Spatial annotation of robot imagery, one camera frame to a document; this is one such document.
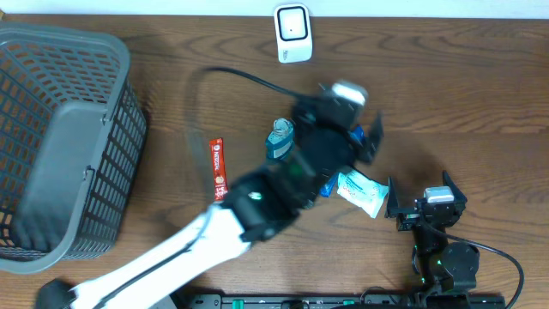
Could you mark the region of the green wet wipes pack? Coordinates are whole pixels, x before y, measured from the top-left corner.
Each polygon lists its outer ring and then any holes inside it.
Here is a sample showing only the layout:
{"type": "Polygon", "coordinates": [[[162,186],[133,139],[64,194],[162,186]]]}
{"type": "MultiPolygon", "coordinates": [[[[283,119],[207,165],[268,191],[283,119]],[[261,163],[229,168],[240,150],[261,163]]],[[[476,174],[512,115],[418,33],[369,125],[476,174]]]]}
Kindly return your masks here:
{"type": "Polygon", "coordinates": [[[389,193],[389,187],[367,178],[359,171],[352,170],[339,174],[337,193],[364,210],[370,218],[376,219],[389,193]]]}

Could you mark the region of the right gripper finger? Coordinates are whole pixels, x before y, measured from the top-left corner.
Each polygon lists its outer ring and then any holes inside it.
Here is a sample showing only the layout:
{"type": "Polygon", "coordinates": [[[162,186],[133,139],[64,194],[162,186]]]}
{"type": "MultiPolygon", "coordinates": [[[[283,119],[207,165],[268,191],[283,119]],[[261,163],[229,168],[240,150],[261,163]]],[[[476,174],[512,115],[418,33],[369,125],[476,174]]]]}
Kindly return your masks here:
{"type": "Polygon", "coordinates": [[[455,201],[457,203],[463,203],[465,204],[467,202],[466,196],[462,193],[462,191],[457,187],[457,185],[454,183],[454,181],[451,179],[450,175],[446,172],[442,172],[443,177],[443,184],[445,186],[448,186],[455,198],[455,201]]]}
{"type": "Polygon", "coordinates": [[[399,214],[399,201],[398,196],[395,188],[395,182],[394,180],[389,177],[389,192],[388,192],[388,198],[387,198],[387,205],[384,217],[385,218],[395,218],[399,214]]]}

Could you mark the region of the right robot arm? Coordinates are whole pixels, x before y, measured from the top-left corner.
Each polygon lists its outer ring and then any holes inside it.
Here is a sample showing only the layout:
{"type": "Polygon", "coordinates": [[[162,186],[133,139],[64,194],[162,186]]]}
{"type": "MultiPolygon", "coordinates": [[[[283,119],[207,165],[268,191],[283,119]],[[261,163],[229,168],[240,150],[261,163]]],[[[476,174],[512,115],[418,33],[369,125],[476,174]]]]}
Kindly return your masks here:
{"type": "Polygon", "coordinates": [[[413,207],[402,207],[389,180],[389,194],[384,216],[394,219],[399,232],[412,232],[415,242],[413,267],[421,275],[422,286],[414,298],[422,306],[430,297],[465,294],[476,287],[480,253],[464,240],[449,242],[446,233],[466,209],[467,198],[447,172],[442,172],[443,184],[424,190],[413,207]]]}

